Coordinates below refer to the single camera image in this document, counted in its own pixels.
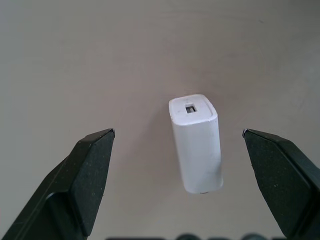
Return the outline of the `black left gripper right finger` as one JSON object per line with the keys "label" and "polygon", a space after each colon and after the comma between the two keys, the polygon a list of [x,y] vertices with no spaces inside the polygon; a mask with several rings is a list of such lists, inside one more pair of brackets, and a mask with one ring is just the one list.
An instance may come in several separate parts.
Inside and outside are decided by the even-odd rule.
{"label": "black left gripper right finger", "polygon": [[287,240],[320,240],[320,168],[292,141],[244,129],[258,188]]}

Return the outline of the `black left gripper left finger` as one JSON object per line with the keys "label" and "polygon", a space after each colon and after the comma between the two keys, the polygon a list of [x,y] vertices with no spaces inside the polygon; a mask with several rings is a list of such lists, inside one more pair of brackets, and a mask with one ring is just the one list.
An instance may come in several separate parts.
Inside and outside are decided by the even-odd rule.
{"label": "black left gripper left finger", "polygon": [[109,128],[79,140],[1,240],[87,240],[104,195],[114,138]]}

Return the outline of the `white USB charger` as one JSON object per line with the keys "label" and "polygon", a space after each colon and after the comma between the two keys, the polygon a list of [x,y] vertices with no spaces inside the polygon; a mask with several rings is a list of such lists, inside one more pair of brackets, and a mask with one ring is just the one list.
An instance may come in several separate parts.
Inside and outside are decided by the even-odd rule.
{"label": "white USB charger", "polygon": [[168,103],[180,174],[185,190],[205,194],[223,184],[218,113],[203,94]]}

